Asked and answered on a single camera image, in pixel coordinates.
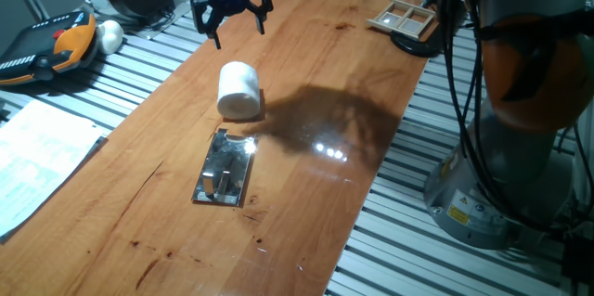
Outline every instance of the wood grain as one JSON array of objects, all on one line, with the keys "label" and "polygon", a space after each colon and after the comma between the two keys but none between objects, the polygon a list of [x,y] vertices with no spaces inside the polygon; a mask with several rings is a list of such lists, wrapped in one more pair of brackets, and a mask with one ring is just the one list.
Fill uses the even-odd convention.
[{"label": "wood grain", "polygon": [[[387,3],[274,0],[265,35],[229,19],[0,247],[0,294],[320,295],[426,62],[367,28]],[[217,113],[231,60],[265,120]],[[241,208],[190,201],[220,127],[259,137]]]}]

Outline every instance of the cable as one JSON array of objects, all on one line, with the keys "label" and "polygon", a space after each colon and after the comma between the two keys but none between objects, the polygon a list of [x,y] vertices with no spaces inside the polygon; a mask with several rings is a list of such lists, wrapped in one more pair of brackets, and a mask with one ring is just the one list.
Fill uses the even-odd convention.
[{"label": "cable", "polygon": [[[445,67],[447,73],[447,80],[450,85],[450,94],[452,96],[452,103],[454,104],[454,109],[458,119],[458,125],[460,128],[460,142],[463,142],[465,149],[468,153],[468,158],[471,161],[472,168],[475,171],[477,176],[478,188],[481,194],[489,201],[491,205],[496,207],[497,210],[500,212],[505,213],[510,219],[516,220],[517,222],[526,225],[534,230],[538,230],[541,232],[547,233],[560,233],[568,231],[572,228],[571,225],[542,225],[541,223],[534,221],[533,219],[523,215],[520,212],[517,212],[512,204],[510,204],[508,198],[506,197],[505,193],[501,191],[500,185],[497,181],[491,176],[488,167],[486,165],[484,154],[481,147],[481,139],[480,139],[480,106],[482,102],[482,82],[483,82],[483,65],[482,65],[482,51],[481,51],[481,44],[480,38],[478,37],[477,28],[475,28],[475,38],[477,42],[477,56],[476,62],[474,66],[473,75],[475,76],[475,88],[474,88],[474,101],[475,101],[475,120],[474,120],[474,131],[475,131],[475,144],[476,149],[474,148],[468,130],[466,129],[466,123],[464,122],[464,117],[459,108],[458,103],[458,96],[456,93],[456,86],[454,84],[454,73],[453,73],[453,40],[454,40],[454,30],[456,27],[456,22],[452,18],[459,9],[459,0],[442,0],[443,4],[439,7],[440,9],[440,18],[442,24],[445,26],[442,29],[443,34],[443,42],[444,42],[444,56],[445,56]],[[478,20],[478,12],[477,12],[477,3],[476,0],[469,0],[469,6],[471,8],[471,19],[476,26],[479,26]]]},{"label": "cable", "polygon": [[162,26],[168,24],[173,19],[175,19],[175,13],[171,9],[163,9],[161,11],[161,14],[163,14],[163,17],[165,18],[165,20],[163,20],[161,22],[157,22],[157,23],[155,23],[153,25],[146,26],[142,30],[143,31],[157,31]]},{"label": "cable", "polygon": [[[462,113],[462,120],[466,123],[466,115],[468,114],[469,106],[471,105],[472,92],[474,91],[474,81],[476,76],[473,74],[471,78],[471,87],[469,88],[468,95],[466,95],[466,103],[464,104],[464,112]],[[464,141],[460,140],[460,149],[462,150],[462,156],[466,159],[466,149],[464,148]]]},{"label": "cable", "polygon": [[584,152],[584,146],[582,146],[582,139],[579,136],[579,132],[577,131],[577,123],[574,124],[574,133],[575,133],[575,142],[577,143],[577,149],[579,150],[579,154],[581,156],[582,162],[584,163],[584,169],[586,170],[586,176],[588,177],[588,184],[590,189],[590,202],[588,207],[586,208],[586,212],[580,217],[572,228],[577,227],[582,222],[586,221],[592,212],[592,208],[594,208],[594,179],[592,178],[592,172],[590,170],[590,166],[588,165],[588,158],[586,157],[586,153]]},{"label": "cable", "polygon": [[563,140],[565,139],[565,136],[567,135],[567,133],[569,132],[569,130],[571,129],[571,126],[568,126],[567,128],[563,129],[563,132],[561,133],[561,137],[559,138],[559,144],[557,144],[557,153],[561,153],[561,146],[563,144]]}]

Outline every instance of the white paper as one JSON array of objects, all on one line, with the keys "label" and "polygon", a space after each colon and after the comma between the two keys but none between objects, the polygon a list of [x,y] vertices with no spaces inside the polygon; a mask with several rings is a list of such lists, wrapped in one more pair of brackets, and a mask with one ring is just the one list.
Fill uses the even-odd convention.
[{"label": "white paper", "polygon": [[34,100],[0,128],[0,237],[68,178],[101,137],[93,123]]}]

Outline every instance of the metal slatted floor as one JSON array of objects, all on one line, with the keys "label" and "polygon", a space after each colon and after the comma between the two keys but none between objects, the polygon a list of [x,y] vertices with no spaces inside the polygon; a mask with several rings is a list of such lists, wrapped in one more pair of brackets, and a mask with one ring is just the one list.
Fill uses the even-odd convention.
[{"label": "metal slatted floor", "polygon": [[[156,36],[125,36],[113,55],[98,57],[77,74],[32,89],[0,91],[11,118],[39,99],[91,119],[108,135],[206,38],[191,13]],[[465,100],[474,39],[455,38],[458,97]],[[538,253],[485,251],[452,239],[426,213],[423,184],[429,172],[458,143],[443,57],[429,60],[404,119],[379,169],[355,227],[328,284],[327,295],[570,295],[561,277],[562,244],[546,241]],[[469,119],[473,116],[471,106]],[[573,154],[575,138],[563,141]],[[577,294],[588,289],[578,285]]]}]

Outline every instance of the yellow label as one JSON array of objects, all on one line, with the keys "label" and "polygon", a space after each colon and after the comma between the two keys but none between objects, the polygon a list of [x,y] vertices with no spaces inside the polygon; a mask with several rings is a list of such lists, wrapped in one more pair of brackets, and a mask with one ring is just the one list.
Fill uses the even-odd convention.
[{"label": "yellow label", "polygon": [[457,220],[458,222],[466,225],[468,223],[469,215],[462,210],[454,207],[453,205],[449,206],[449,210],[447,210],[447,214],[452,217],[453,219]]},{"label": "yellow label", "polygon": [[444,162],[444,166],[442,166],[442,174],[441,174],[441,179],[445,178],[447,175],[447,171],[449,170],[449,162],[450,161],[446,161]]}]

